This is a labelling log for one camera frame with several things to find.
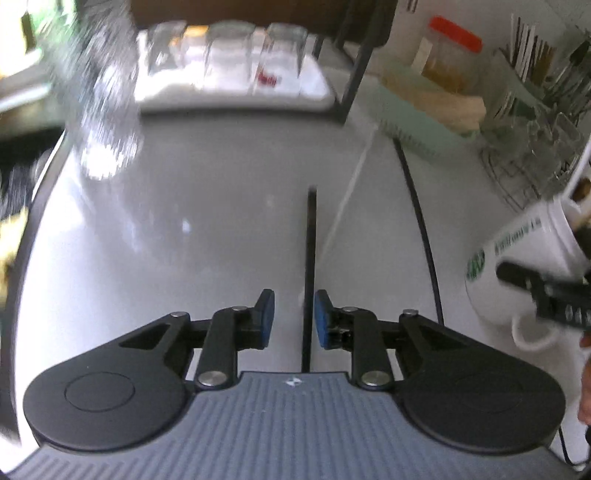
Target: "orange lid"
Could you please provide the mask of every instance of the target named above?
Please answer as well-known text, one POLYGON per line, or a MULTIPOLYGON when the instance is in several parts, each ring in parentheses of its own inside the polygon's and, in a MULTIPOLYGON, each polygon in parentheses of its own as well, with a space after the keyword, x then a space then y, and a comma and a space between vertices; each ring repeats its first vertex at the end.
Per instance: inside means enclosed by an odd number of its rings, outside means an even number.
POLYGON ((440 17, 439 15, 433 17, 429 22, 429 27, 471 52, 480 53, 482 50, 482 39, 480 37, 449 21, 447 18, 440 17))

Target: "green logo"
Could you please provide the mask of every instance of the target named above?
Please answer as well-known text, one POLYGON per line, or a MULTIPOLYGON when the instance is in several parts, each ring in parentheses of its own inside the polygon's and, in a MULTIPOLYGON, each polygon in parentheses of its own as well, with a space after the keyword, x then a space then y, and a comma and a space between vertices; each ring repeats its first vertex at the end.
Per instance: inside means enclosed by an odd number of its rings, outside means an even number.
POLYGON ((468 261, 466 280, 475 281, 478 277, 480 277, 482 270, 484 270, 484 262, 484 250, 480 249, 480 251, 474 254, 474 256, 468 261))

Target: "window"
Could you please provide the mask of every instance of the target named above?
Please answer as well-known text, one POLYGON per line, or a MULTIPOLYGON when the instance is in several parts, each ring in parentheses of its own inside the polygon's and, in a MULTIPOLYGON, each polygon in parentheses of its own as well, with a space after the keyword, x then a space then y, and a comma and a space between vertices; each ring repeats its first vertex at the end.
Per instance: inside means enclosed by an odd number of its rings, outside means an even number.
POLYGON ((75 0, 0 0, 0 79, 41 58, 36 33, 58 12, 71 15, 75 0))

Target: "metal screw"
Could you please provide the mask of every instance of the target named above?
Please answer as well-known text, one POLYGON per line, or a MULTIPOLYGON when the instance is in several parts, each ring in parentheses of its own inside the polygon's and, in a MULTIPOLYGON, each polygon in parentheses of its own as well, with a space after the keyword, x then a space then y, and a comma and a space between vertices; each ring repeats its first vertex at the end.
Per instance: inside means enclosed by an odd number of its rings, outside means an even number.
POLYGON ((361 381, 369 387, 383 387, 390 382, 390 375, 381 370, 372 370, 361 375, 361 381))
POLYGON ((219 387, 220 385, 224 384, 228 376, 224 372, 220 372, 218 370, 211 370, 210 372, 204 372, 197 380, 201 385, 205 385, 206 387, 219 387))

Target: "human hand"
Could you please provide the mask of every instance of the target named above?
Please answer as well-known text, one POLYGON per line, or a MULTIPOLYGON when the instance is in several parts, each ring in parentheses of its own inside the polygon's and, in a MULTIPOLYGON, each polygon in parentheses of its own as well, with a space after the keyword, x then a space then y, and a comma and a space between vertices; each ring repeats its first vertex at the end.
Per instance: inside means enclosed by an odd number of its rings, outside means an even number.
MULTIPOLYGON (((579 342, 581 348, 591 347, 591 332, 586 332, 579 342)), ((591 362, 585 364, 581 376, 581 402, 579 403, 579 421, 591 425, 591 362)))

